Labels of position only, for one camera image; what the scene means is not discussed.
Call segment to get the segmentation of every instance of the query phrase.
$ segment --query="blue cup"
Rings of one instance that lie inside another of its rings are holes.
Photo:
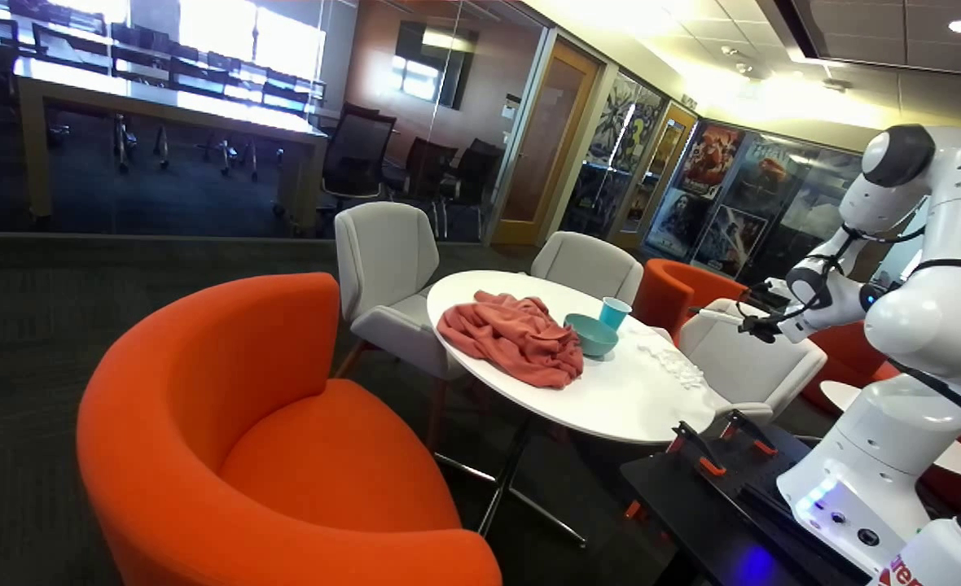
[[[627,303],[622,303],[616,296],[602,296],[599,321],[604,321],[616,332],[627,313],[630,313]]]

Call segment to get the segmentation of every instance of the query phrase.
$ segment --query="white chair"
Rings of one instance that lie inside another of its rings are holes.
[[[552,232],[538,252],[531,278],[583,289],[596,301],[616,296],[635,303],[641,265],[608,240],[579,232]]]
[[[738,321],[737,301],[714,301],[677,329],[677,344],[738,412],[774,419],[828,366],[828,355],[812,339],[779,336],[768,344],[738,332]]]
[[[358,339],[339,369],[351,372],[363,349],[380,349],[440,381],[426,419],[437,436],[437,410],[450,388],[445,351],[426,320],[426,284],[440,268],[440,246],[426,214],[399,202],[363,202],[335,214],[335,258],[343,320]]]

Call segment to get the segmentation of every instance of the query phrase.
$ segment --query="orange chair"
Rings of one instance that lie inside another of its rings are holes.
[[[818,412],[836,416],[840,410],[822,394],[818,385],[842,381],[852,388],[867,388],[870,381],[877,381],[877,369],[881,366],[881,355],[867,343],[864,320],[836,324],[836,329],[822,329],[812,336],[812,343],[822,351],[828,351],[828,366],[802,390],[802,400],[808,400]]]
[[[78,463],[127,586],[497,586],[444,475],[374,394],[327,378],[327,272],[221,284],[121,336]]]
[[[650,258],[643,260],[630,315],[675,336],[685,320],[718,296],[743,301],[747,288],[696,265]]]

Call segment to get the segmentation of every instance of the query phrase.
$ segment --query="white robot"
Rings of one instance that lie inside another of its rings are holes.
[[[858,252],[919,204],[920,252],[901,288],[851,279]],[[961,586],[961,518],[929,518],[919,475],[961,436],[961,135],[890,126],[864,150],[840,232],[787,272],[792,306],[750,320],[759,339],[805,339],[864,320],[901,374],[864,388],[831,432],[774,479],[792,518],[870,582]]]

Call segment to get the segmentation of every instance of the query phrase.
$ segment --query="round table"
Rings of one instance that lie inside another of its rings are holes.
[[[527,272],[464,271],[444,278],[426,292],[426,315],[437,324],[454,303],[473,303],[474,292],[538,296],[552,321],[566,313],[599,315],[602,303]],[[617,324],[616,349],[593,361],[583,359],[583,374],[560,390],[531,388],[489,361],[468,359],[440,339],[444,349],[468,374],[506,400],[579,432],[616,442],[671,442],[675,426],[685,419],[696,432],[714,424],[728,405],[705,388],[696,366],[690,366],[664,329],[650,329],[638,320]]]
[[[842,381],[822,381],[818,390],[824,390],[824,396],[836,407],[836,410],[848,410],[855,396],[858,396],[858,388],[852,385],[842,385]],[[936,458],[938,469],[947,469],[955,475],[961,475],[961,442],[951,442],[938,458]]]

